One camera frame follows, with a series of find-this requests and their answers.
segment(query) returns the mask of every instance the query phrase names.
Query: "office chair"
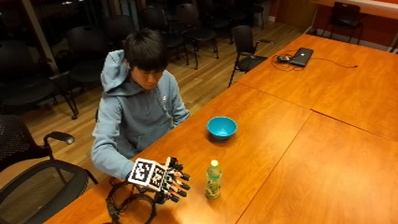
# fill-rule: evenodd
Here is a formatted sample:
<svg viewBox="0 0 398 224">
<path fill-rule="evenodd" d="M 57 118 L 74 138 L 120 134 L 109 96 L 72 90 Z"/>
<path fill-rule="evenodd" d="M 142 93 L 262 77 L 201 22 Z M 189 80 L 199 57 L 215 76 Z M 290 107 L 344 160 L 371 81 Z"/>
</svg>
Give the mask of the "office chair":
<svg viewBox="0 0 398 224">
<path fill-rule="evenodd" d="M 201 24 L 217 32 L 225 31 L 230 37 L 230 44 L 233 44 L 231 23 L 217 14 L 213 0 L 199 0 L 197 4 Z"/>
<path fill-rule="evenodd" d="M 263 7 L 259 5 L 265 0 L 241 0 L 245 10 L 261 15 L 261 30 L 263 30 Z"/>
<path fill-rule="evenodd" d="M 247 73 L 255 66 L 258 66 L 267 58 L 255 56 L 258 43 L 273 44 L 274 42 L 266 39 L 259 39 L 253 45 L 253 31 L 250 26 L 239 25 L 233 29 L 233 37 L 237 47 L 237 59 L 234 63 L 234 70 L 229 80 L 227 87 L 231 86 L 235 70 Z"/>
<path fill-rule="evenodd" d="M 49 78 L 52 71 L 46 62 L 34 63 L 28 45 L 16 40 L 0 41 L 0 106 L 4 114 L 10 109 L 36 105 L 61 94 L 72 110 L 72 118 L 77 118 L 70 101 L 61 87 Z"/>
<path fill-rule="evenodd" d="M 181 4 L 175 9 L 177 21 L 181 26 L 181 35 L 190 41 L 194 47 L 194 55 L 198 69 L 198 55 L 199 42 L 211 40 L 213 42 L 213 52 L 215 53 L 215 58 L 218 58 L 218 46 L 215 40 L 215 32 L 211 29 L 199 26 L 199 11 L 193 4 Z"/>
<path fill-rule="evenodd" d="M 218 14 L 222 15 L 231 23 L 231 26 L 245 24 L 247 13 L 237 6 L 235 0 L 218 1 Z"/>
<path fill-rule="evenodd" d="M 73 85 L 78 84 L 84 89 L 85 84 L 100 83 L 109 42 L 100 27 L 78 26 L 66 31 L 66 43 L 73 64 L 68 73 L 69 93 L 74 111 L 78 114 L 72 91 Z"/>
<path fill-rule="evenodd" d="M 126 36 L 135 31 L 133 18 L 125 15 L 105 18 L 104 31 L 112 43 L 112 48 L 122 49 Z"/>
<path fill-rule="evenodd" d="M 183 48 L 186 65 L 189 64 L 185 40 L 179 34 L 169 33 L 169 25 L 162 10 L 158 7 L 147 7 L 142 11 L 143 26 L 159 32 L 167 50 L 175 50 L 175 58 L 178 59 L 178 48 Z"/>
<path fill-rule="evenodd" d="M 348 43 L 355 30 L 359 29 L 359 35 L 356 41 L 356 44 L 359 44 L 362 30 L 363 30 L 363 25 L 360 22 L 360 7 L 356 5 L 334 2 L 334 6 L 331 8 L 331 17 L 324 26 L 322 36 L 328 26 L 331 26 L 331 34 L 328 38 L 331 38 L 332 30 L 335 27 L 344 30 L 350 30 L 350 38 L 347 41 Z"/>
<path fill-rule="evenodd" d="M 74 138 L 53 132 L 37 146 L 25 123 L 0 115 L 0 171 L 18 161 L 48 157 L 36 163 L 0 190 L 1 223 L 44 223 L 85 192 L 92 173 L 77 165 L 54 160 L 48 139 L 72 144 Z"/>
</svg>

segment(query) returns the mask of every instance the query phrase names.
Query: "gray hoodie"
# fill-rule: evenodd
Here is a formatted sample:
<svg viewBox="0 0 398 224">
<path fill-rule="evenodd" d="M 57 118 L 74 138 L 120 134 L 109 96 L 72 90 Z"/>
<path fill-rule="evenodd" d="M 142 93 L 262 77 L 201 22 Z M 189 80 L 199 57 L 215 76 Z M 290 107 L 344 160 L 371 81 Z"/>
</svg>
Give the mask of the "gray hoodie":
<svg viewBox="0 0 398 224">
<path fill-rule="evenodd" d="M 101 80 L 104 94 L 90 157 L 101 171 L 125 178 L 134 164 L 130 159 L 189 117 L 189 111 L 167 71 L 150 91 L 130 80 L 122 50 L 109 52 Z"/>
</svg>

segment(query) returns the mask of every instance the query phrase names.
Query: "bottle label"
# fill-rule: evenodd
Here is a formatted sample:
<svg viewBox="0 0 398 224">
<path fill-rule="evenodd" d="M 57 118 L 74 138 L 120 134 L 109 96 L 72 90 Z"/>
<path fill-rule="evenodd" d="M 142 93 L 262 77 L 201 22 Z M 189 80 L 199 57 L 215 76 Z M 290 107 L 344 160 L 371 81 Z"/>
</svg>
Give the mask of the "bottle label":
<svg viewBox="0 0 398 224">
<path fill-rule="evenodd" d="M 206 197 L 209 199 L 215 199 L 219 196 L 219 180 L 207 180 L 207 188 L 206 188 Z"/>
</svg>

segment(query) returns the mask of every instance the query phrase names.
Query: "plastic bottle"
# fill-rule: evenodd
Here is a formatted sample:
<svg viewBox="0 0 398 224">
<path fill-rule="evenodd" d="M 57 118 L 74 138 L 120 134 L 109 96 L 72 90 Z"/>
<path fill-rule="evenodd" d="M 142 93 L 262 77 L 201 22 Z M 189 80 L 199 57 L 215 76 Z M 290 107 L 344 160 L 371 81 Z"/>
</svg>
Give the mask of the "plastic bottle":
<svg viewBox="0 0 398 224">
<path fill-rule="evenodd" d="M 206 186 L 206 197 L 215 199 L 221 192 L 221 169 L 218 167 L 218 161 L 211 161 L 206 171 L 207 175 L 207 186 Z"/>
</svg>

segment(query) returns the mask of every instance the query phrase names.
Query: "teal bowl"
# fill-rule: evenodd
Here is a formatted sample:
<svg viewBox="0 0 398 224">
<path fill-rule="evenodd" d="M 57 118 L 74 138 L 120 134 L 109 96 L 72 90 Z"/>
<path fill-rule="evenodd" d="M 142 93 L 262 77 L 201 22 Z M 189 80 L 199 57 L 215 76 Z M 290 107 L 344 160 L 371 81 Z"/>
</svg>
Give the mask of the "teal bowl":
<svg viewBox="0 0 398 224">
<path fill-rule="evenodd" d="M 237 131 L 237 123 L 226 117 L 214 117 L 207 122 L 209 133 L 218 140 L 227 139 Z"/>
</svg>

